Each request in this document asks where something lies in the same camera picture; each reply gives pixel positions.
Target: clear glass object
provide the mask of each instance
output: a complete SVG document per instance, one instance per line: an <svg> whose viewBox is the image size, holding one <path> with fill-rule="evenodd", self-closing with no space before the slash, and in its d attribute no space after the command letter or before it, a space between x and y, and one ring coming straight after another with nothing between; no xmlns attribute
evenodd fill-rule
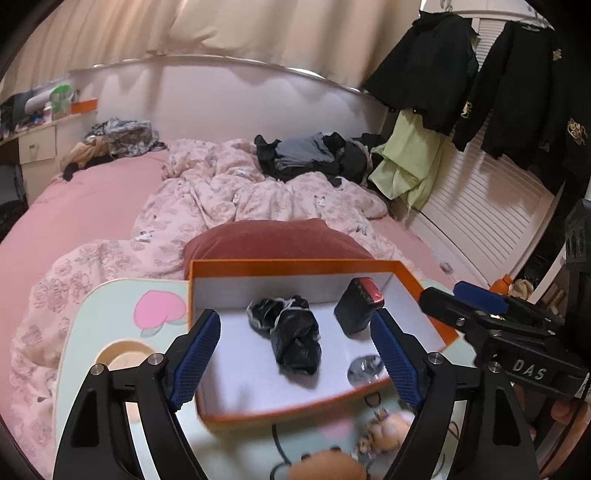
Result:
<svg viewBox="0 0 591 480"><path fill-rule="evenodd" d="M349 365L347 378L354 387L369 385L379 380L384 362L378 355L365 355L356 358Z"/></svg>

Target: beige curtain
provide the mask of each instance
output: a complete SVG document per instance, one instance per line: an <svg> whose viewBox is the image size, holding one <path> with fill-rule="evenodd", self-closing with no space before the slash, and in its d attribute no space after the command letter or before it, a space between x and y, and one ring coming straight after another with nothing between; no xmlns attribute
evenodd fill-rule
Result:
<svg viewBox="0 0 591 480"><path fill-rule="evenodd" d="M420 0L64 0L0 82L0 102L70 70L155 53L260 60L358 87L419 6Z"/></svg>
<svg viewBox="0 0 591 480"><path fill-rule="evenodd" d="M311 70L358 87L419 7L420 0L187 0L169 48Z"/></svg>
<svg viewBox="0 0 591 480"><path fill-rule="evenodd" d="M0 102L69 70L161 51L183 0L64 0L27 40L4 77Z"/></svg>

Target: peach sticker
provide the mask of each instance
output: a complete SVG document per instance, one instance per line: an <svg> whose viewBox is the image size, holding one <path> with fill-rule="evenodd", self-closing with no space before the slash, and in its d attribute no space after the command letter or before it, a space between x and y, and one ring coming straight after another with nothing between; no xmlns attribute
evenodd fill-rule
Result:
<svg viewBox="0 0 591 480"><path fill-rule="evenodd" d="M143 338L156 335L165 323L183 325L187 313L185 301L169 291L150 290L139 300L134 310L134 323L142 329Z"/></svg>

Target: pink bedsheet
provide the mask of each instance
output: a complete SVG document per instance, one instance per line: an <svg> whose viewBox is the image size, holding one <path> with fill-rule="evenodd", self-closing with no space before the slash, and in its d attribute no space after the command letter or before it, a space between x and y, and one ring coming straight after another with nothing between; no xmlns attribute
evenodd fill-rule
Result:
<svg viewBox="0 0 591 480"><path fill-rule="evenodd" d="M168 152L122 158L56 177L0 244L0 414L10 416L9 346L31 287L53 262L94 239L130 238L139 211L162 183Z"/></svg>

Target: stuffed toy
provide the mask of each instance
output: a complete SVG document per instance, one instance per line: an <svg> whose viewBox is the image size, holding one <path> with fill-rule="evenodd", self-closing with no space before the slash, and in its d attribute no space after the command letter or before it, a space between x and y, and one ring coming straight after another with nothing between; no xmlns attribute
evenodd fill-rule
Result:
<svg viewBox="0 0 591 480"><path fill-rule="evenodd" d="M360 455L374 457L381 452L398 450L404 443L413 420L414 415L409 411L389 413L380 408L365 426L353 458L358 460Z"/></svg>
<svg viewBox="0 0 591 480"><path fill-rule="evenodd" d="M370 480L365 468L336 447L303 455L290 466L288 480Z"/></svg>

